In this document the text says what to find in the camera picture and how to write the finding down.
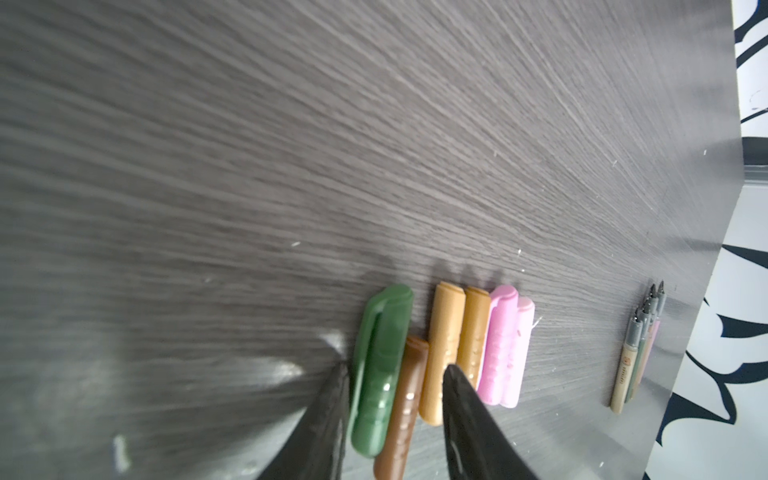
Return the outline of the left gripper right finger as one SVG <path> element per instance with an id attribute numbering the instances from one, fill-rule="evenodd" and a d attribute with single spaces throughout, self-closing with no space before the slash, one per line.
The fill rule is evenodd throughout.
<path id="1" fill-rule="evenodd" d="M 451 479 L 534 479 L 507 441 L 463 371 L 443 375 L 443 428 Z"/>

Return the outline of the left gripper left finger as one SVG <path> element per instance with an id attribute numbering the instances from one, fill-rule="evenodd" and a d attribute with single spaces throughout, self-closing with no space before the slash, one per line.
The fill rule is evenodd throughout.
<path id="1" fill-rule="evenodd" d="M 339 362 L 258 479 L 340 478 L 349 415 L 350 376 L 347 364 Z"/>

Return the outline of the ochre pen cap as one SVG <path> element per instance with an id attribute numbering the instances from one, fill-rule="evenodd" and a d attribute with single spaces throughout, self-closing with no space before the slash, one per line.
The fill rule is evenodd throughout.
<path id="1" fill-rule="evenodd" d="M 485 351 L 491 297 L 486 290 L 477 287 L 467 287 L 465 294 L 456 364 L 472 387 L 477 388 Z"/>

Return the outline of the cream pen brown cap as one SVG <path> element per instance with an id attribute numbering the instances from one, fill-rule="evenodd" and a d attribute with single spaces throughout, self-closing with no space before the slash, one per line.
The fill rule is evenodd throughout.
<path id="1" fill-rule="evenodd" d="M 637 310 L 628 323 L 616 372 L 614 389 L 610 401 L 610 409 L 615 414 L 620 414 L 624 407 L 631 376 L 634 371 L 643 326 L 644 321 L 642 315 L 639 313 L 639 310 Z"/>

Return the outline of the green pen tan cap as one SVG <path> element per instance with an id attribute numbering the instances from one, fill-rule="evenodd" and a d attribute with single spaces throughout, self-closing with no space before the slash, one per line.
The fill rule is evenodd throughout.
<path id="1" fill-rule="evenodd" d="M 624 400 L 625 403 L 628 403 L 630 401 L 632 394 L 634 393 L 634 390 L 636 388 L 637 380 L 639 377 L 640 361 L 642 359 L 642 355 L 645 349 L 648 330 L 653 317 L 653 309 L 654 309 L 653 298 L 651 296 L 648 296 L 644 301 L 643 305 L 640 307 L 640 310 L 638 313 L 638 318 L 642 321 L 641 335 L 638 343 L 635 364 L 634 364 L 632 375 L 630 378 L 629 388 Z"/>

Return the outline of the pink pen purple cap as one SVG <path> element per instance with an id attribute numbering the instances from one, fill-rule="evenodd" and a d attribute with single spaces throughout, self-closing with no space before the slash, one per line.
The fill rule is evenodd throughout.
<path id="1" fill-rule="evenodd" d="M 656 299 L 656 304 L 655 304 L 654 316 L 650 325 L 648 342 L 646 344 L 646 350 L 645 350 L 645 362 L 648 362 L 648 359 L 650 357 L 650 352 L 653 347 L 655 337 L 657 335 L 659 317 L 663 311 L 665 301 L 666 301 L 666 291 L 665 291 L 664 281 L 660 282 L 658 289 L 656 290 L 655 299 Z"/>

